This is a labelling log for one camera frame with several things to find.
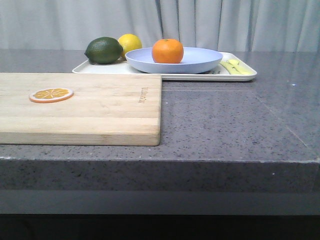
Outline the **orange fruit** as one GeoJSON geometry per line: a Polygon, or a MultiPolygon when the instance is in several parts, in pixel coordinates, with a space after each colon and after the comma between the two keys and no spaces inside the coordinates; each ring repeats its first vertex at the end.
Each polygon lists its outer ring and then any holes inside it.
{"type": "Polygon", "coordinates": [[[160,39],[153,45],[151,55],[155,63],[179,64],[184,56],[184,46],[173,38],[160,39]]]}

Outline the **light blue plate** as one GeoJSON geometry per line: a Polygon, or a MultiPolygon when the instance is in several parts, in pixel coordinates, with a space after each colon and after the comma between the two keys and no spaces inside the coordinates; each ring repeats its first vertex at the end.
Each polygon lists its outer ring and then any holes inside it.
{"type": "Polygon", "coordinates": [[[152,48],[129,51],[127,62],[136,70],[150,74],[200,74],[214,69],[223,54],[206,48],[185,47],[180,63],[157,63],[152,57],[152,48]]]}

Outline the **cream white tray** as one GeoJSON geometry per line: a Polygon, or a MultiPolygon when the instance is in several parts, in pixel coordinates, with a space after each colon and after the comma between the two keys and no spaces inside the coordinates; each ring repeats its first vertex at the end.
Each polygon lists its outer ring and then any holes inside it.
{"type": "MultiPolygon", "coordinates": [[[[257,72],[230,52],[223,52],[222,61],[228,63],[229,60],[238,61],[238,66],[249,72],[249,74],[231,74],[219,64],[210,71],[198,74],[184,73],[161,73],[164,81],[200,81],[200,82],[248,82],[256,78],[257,72]]],[[[119,60],[113,64],[95,65],[85,60],[73,70],[75,74],[120,74],[120,75],[143,75],[144,73],[133,68],[127,61],[119,60]]]]}

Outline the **wooden cutting board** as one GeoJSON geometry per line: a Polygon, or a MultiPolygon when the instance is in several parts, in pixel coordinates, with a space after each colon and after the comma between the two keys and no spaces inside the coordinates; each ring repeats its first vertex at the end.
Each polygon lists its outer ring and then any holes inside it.
{"type": "Polygon", "coordinates": [[[156,146],[162,78],[153,74],[2,73],[0,142],[26,145],[156,146]],[[29,95],[68,88],[74,95],[36,103],[29,95]]]}

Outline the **yellow lemon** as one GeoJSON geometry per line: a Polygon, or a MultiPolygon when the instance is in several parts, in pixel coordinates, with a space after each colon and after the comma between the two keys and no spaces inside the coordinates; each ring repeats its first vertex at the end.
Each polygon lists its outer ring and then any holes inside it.
{"type": "Polygon", "coordinates": [[[139,37],[134,34],[127,33],[118,38],[119,44],[122,46],[121,57],[126,58],[126,53],[141,49],[143,47],[142,42],[139,37]]]}

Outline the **yellow plastic fork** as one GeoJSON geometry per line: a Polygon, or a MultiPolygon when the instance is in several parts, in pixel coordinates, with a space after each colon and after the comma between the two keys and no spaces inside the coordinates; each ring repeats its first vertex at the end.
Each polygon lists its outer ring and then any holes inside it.
{"type": "Polygon", "coordinates": [[[238,75],[239,74],[239,72],[236,70],[236,68],[232,64],[230,64],[226,61],[221,61],[219,64],[221,66],[223,66],[228,71],[228,73],[230,75],[238,75]]]}

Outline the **dark green lime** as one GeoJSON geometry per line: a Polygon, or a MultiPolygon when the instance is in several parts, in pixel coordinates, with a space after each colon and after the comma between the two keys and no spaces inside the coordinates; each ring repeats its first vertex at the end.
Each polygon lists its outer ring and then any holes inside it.
{"type": "Polygon", "coordinates": [[[91,63],[106,65],[116,62],[123,52],[123,47],[118,40],[112,37],[99,37],[92,40],[84,55],[91,63]]]}

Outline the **yellow plastic spoon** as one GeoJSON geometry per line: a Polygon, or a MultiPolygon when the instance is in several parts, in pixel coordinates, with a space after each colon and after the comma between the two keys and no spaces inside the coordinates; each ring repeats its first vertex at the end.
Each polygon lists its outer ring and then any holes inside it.
{"type": "Polygon", "coordinates": [[[245,68],[240,66],[240,61],[237,59],[229,59],[229,60],[227,60],[227,62],[229,64],[231,64],[235,68],[235,70],[237,70],[242,75],[251,75],[252,74],[249,70],[246,70],[245,68]]]}

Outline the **orange slice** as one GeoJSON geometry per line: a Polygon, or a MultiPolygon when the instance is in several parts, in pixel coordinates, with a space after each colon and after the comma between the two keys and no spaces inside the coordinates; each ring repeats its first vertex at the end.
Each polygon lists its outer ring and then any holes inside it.
{"type": "Polygon", "coordinates": [[[67,100],[74,95],[69,88],[47,88],[41,89],[29,95],[29,100],[34,103],[56,103],[67,100]]]}

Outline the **grey curtain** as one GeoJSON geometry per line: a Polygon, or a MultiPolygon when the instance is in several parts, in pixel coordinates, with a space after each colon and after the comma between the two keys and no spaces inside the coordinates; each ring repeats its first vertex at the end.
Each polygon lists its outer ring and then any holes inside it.
{"type": "Polygon", "coordinates": [[[98,37],[226,52],[318,52],[317,0],[3,0],[2,49],[83,50],[98,37]]]}

